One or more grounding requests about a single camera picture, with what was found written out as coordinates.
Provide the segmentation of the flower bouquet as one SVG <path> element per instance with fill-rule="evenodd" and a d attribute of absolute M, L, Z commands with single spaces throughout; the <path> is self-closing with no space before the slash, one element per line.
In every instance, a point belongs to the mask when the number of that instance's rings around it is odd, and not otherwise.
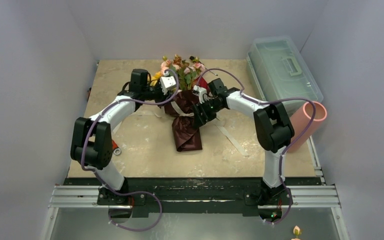
<path fill-rule="evenodd" d="M 198 59 L 186 60 L 177 54 L 173 59 L 163 56 L 160 70 L 148 79 L 150 86 L 159 84 L 167 69 L 174 70 L 179 78 L 179 92 L 171 102 L 161 108 L 166 115 L 173 117 L 171 128 L 176 151 L 202 150 L 200 131 L 193 126 L 193 105 L 199 103 L 199 97 L 193 94 L 193 88 L 206 66 Z"/>

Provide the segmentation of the cream ribbon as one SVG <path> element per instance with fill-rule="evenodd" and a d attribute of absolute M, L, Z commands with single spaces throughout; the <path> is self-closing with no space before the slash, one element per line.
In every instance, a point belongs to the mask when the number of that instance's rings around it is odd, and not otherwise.
<path fill-rule="evenodd" d="M 174 101 L 170 102 L 171 106 L 175 110 L 177 114 L 179 114 L 180 117 L 193 117 L 193 113 L 185 113 L 181 110 L 179 105 L 175 103 Z M 132 116 L 155 116 L 157 118 L 162 118 L 163 115 L 165 115 L 164 107 L 162 107 L 159 111 L 139 111 L 132 114 Z M 239 142 L 226 130 L 225 126 L 225 119 L 219 118 L 218 115 L 216 116 L 215 120 L 212 120 L 210 122 L 211 125 L 214 125 L 218 128 L 218 130 L 225 135 L 225 137 L 231 142 L 231 144 L 237 149 L 237 151 L 243 155 L 244 157 L 248 157 L 249 154 L 247 151 L 239 144 Z"/>

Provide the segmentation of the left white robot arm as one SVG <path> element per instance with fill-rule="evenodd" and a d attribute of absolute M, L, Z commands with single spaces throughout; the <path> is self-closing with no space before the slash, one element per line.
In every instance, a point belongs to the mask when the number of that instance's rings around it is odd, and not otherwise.
<path fill-rule="evenodd" d="M 126 177 L 112 162 L 112 131 L 125 118 L 142 105 L 162 106 L 169 103 L 178 93 L 179 78 L 172 69 L 163 71 L 153 81 L 145 69 L 132 70 L 115 99 L 100 112 L 74 122 L 70 157 L 77 161 L 82 170 L 92 172 L 102 186 L 110 191 L 109 197 L 118 205 L 129 199 L 129 185 Z"/>

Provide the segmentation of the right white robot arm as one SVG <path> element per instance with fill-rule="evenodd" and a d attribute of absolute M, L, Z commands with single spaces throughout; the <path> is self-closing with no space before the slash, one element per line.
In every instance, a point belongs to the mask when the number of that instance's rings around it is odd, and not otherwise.
<path fill-rule="evenodd" d="M 260 196 L 268 204 L 278 200 L 285 189 L 285 150 L 295 135 L 284 105 L 263 102 L 236 87 L 227 88 L 219 78 L 211 81 L 208 88 L 194 86 L 192 93 L 199 100 L 192 107 L 195 128 L 214 120 L 223 109 L 234 110 L 253 119 L 258 143 L 265 151 Z"/>

